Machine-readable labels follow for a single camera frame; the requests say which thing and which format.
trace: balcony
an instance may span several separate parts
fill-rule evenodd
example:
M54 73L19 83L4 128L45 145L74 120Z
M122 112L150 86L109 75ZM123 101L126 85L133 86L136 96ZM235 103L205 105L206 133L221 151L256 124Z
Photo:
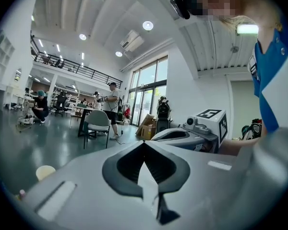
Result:
M91 69L89 67L81 66L79 63L40 52L34 41L31 41L31 57L36 62L73 72L75 74L82 75L100 83L105 83L107 85L114 82L116 83L117 88L121 87L121 80L118 80L114 77Z

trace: sneaker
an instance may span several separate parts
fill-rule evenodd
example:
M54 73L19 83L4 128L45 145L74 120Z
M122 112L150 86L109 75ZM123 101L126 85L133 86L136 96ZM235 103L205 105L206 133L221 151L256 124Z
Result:
M114 135L113 137L110 138L110 140L117 140L118 138L120 138L119 135Z
M98 132L97 135L98 135L98 136L107 136L107 134L104 133L104 132Z

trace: glossy floor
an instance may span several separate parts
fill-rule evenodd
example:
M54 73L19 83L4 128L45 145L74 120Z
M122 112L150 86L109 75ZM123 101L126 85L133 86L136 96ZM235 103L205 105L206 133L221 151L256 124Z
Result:
M49 115L43 125L35 123L32 128L21 133L16 130L15 111L0 111L0 179L7 189L17 194L19 190L28 190L37 182L36 169L50 165L56 170L72 159L91 152L105 149L107 137L89 139L83 149L83 137L77 137L80 119L70 116ZM133 126L119 126L124 131L120 143L137 141ZM115 140L109 140L108 148L124 146Z

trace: blue shirt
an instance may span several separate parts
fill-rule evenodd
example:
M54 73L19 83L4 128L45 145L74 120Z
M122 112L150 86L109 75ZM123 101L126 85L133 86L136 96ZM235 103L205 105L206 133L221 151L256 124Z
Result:
M259 43L255 44L259 80L253 77L254 94L259 97L260 113L269 133L274 132L278 128L278 123L262 91L281 69L288 57L288 22L283 17L281 23L283 26L282 31L279 32L277 29L274 29L273 41L270 43L265 54L262 54Z

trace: gray t-shirt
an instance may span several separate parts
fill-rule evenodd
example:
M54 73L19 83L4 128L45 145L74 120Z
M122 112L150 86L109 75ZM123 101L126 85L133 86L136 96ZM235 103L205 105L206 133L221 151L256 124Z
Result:
M117 90L113 90L108 97L120 97L120 93ZM103 111L109 111L109 112L114 112L117 113L119 109L119 100L114 101L114 102L104 102Z

